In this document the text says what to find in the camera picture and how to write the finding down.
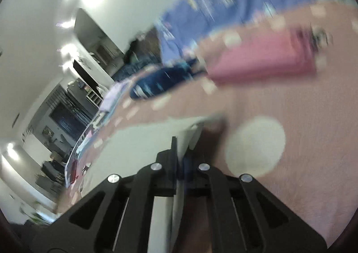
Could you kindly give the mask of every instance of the silver screw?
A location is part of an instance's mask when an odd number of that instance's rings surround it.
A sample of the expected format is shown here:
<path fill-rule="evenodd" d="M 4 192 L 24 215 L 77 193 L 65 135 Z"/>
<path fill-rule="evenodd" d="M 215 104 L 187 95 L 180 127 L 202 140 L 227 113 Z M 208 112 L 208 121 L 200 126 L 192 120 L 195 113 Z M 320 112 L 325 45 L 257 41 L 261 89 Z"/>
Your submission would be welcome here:
<path fill-rule="evenodd" d="M 117 183 L 119 180 L 121 179 L 121 177 L 118 175 L 118 174 L 111 174 L 107 180 L 110 182 L 110 183 Z"/>
<path fill-rule="evenodd" d="M 150 166 L 151 170 L 161 170 L 162 167 L 163 167 L 163 166 L 162 166 L 160 163 L 158 163 L 158 162 L 155 162 L 155 163 L 153 163 L 153 164 Z"/>
<path fill-rule="evenodd" d="M 243 174 L 241 176 L 241 180 L 244 182 L 244 183 L 250 183 L 252 182 L 252 176 L 250 174 Z"/>
<path fill-rule="evenodd" d="M 207 170 L 210 169 L 210 165 L 207 164 L 207 163 L 200 163 L 200 164 L 199 164 L 199 169 L 200 169 L 201 171 L 207 171 Z"/>

